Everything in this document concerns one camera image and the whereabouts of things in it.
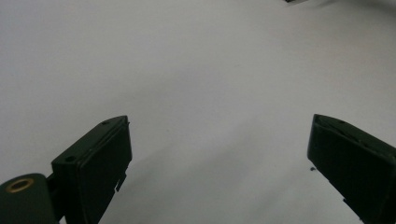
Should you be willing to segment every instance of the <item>gold circular bolt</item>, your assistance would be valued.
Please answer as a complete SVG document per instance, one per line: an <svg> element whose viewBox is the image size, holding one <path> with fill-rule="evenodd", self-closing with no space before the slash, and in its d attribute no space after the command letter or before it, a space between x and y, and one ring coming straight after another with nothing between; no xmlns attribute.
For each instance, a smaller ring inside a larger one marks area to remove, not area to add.
<svg viewBox="0 0 396 224"><path fill-rule="evenodd" d="M6 188L6 191L9 193L16 193L29 188L34 182L35 181L32 178L19 179L10 183Z"/></svg>

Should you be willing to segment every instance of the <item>black object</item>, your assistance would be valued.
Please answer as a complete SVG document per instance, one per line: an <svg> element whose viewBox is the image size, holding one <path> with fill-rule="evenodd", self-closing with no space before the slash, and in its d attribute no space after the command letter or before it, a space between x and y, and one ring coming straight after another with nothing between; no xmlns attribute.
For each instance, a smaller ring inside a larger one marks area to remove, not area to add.
<svg viewBox="0 0 396 224"><path fill-rule="evenodd" d="M395 223L396 148L340 119L315 115L308 158L364 223Z"/></svg>
<svg viewBox="0 0 396 224"><path fill-rule="evenodd" d="M22 175L0 186L0 223L98 223L120 190L131 141L126 116L101 122L52 162L53 174Z"/></svg>

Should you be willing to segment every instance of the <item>black plastic part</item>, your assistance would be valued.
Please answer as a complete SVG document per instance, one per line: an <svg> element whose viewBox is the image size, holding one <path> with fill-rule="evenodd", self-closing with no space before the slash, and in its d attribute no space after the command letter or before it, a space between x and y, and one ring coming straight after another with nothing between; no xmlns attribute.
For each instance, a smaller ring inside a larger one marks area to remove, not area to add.
<svg viewBox="0 0 396 224"><path fill-rule="evenodd" d="M52 169L67 223L98 223L131 160L126 116L98 124L58 156Z"/></svg>
<svg viewBox="0 0 396 224"><path fill-rule="evenodd" d="M58 223L52 210L47 179L21 175L0 186L0 223Z"/></svg>
<svg viewBox="0 0 396 224"><path fill-rule="evenodd" d="M395 223L396 148L340 119L315 115L308 159L364 223Z"/></svg>

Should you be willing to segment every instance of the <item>white surface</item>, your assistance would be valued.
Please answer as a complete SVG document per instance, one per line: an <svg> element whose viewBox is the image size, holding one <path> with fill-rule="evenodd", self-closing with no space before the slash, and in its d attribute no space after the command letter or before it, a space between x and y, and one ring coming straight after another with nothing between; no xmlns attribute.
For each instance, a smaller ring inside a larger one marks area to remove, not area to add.
<svg viewBox="0 0 396 224"><path fill-rule="evenodd" d="M396 5L0 2L0 181L128 115L101 223L361 223L306 147L315 113L396 146Z"/></svg>

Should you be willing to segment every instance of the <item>screw hole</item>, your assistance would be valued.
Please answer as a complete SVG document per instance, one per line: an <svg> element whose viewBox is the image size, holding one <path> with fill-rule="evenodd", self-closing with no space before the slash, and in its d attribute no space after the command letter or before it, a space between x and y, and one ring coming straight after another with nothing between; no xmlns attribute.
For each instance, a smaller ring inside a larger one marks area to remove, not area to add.
<svg viewBox="0 0 396 224"><path fill-rule="evenodd" d="M9 193L16 193L29 188L34 182L35 181L32 178L19 179L9 184L6 188L6 191Z"/></svg>
<svg viewBox="0 0 396 224"><path fill-rule="evenodd" d="M65 159L65 161L74 161L76 159L76 157L74 156L69 156Z"/></svg>

